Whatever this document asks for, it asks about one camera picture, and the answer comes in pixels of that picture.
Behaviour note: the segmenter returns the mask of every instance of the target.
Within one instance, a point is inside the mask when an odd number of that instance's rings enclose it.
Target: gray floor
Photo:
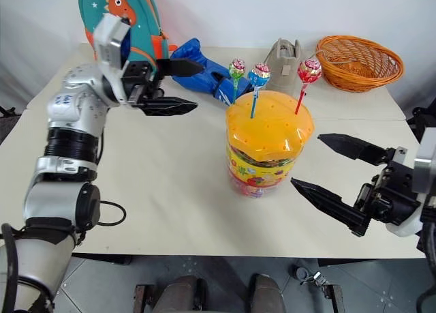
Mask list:
[[[347,313],[412,313],[417,296],[431,285],[425,260],[374,260],[319,268],[296,258],[138,256],[129,265],[73,258],[56,298],[55,312],[132,312],[136,284],[155,284],[158,293],[176,277],[193,274],[208,282],[209,310],[244,312],[253,273],[274,278],[288,313],[331,313],[331,303],[311,285],[290,277],[292,265],[320,270],[343,288]],[[424,307],[436,312],[436,299]]]

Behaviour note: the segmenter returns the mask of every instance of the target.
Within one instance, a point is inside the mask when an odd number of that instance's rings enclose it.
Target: beige shoe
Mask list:
[[[265,59],[271,70],[266,89],[293,95],[300,60],[300,42],[296,40],[293,45],[288,40],[279,38]]]

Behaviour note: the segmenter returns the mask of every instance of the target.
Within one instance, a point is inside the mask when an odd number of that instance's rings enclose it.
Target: white wall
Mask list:
[[[402,107],[429,100],[434,87],[434,0],[156,0],[164,30],[182,44],[270,47],[278,38],[315,46],[352,34],[392,49],[406,75],[389,90]],[[0,58],[39,91],[78,42],[85,42],[77,0],[0,0]],[[36,36],[36,31],[44,34]]]

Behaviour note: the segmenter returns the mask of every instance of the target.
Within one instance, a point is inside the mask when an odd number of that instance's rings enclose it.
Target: orange lid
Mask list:
[[[305,106],[277,91],[259,92],[254,118],[253,93],[239,97],[227,109],[228,142],[258,162],[296,158],[312,135],[312,117]]]

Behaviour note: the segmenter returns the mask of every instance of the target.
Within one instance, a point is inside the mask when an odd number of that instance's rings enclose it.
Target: pink lollipop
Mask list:
[[[300,109],[302,98],[305,95],[307,86],[309,86],[310,83],[314,83],[321,77],[321,71],[321,63],[316,58],[307,59],[306,61],[301,62],[297,73],[302,81],[302,87],[295,114],[298,114],[298,110]]]

